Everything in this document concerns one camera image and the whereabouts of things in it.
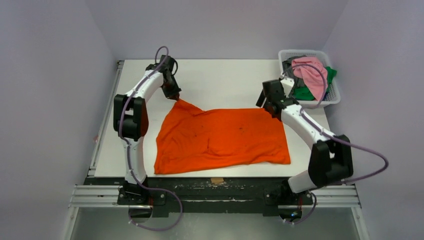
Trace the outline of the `orange t-shirt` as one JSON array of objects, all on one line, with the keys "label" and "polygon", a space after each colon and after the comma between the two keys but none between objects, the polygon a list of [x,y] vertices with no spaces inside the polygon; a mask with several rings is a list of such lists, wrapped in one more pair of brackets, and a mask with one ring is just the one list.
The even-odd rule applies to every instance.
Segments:
[{"label": "orange t-shirt", "polygon": [[178,100],[162,122],[156,145],[157,175],[291,163],[284,125],[262,108],[202,110]]}]

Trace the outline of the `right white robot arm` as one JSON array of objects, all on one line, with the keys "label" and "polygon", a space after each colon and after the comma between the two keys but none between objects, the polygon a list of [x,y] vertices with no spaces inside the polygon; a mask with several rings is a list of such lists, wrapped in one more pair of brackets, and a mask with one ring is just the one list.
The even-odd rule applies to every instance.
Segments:
[{"label": "right white robot arm", "polygon": [[293,129],[311,150],[307,170],[291,176],[283,184],[280,196],[284,202],[292,204],[302,192],[319,189],[353,175],[349,138],[337,136],[319,125],[296,99],[285,95],[280,80],[262,83],[256,106],[264,108],[273,118]]}]

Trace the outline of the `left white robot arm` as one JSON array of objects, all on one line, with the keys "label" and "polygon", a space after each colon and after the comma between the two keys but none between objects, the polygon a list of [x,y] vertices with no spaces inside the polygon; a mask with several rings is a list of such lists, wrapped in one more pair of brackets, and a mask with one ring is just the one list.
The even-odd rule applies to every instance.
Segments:
[{"label": "left white robot arm", "polygon": [[150,187],[144,164],[143,141],[149,128],[147,102],[157,89],[165,97],[179,100],[180,91],[175,73],[177,63],[150,64],[143,78],[127,93],[113,99],[113,128],[121,139],[125,154],[124,182],[118,188],[118,205],[162,206],[167,192]]}]

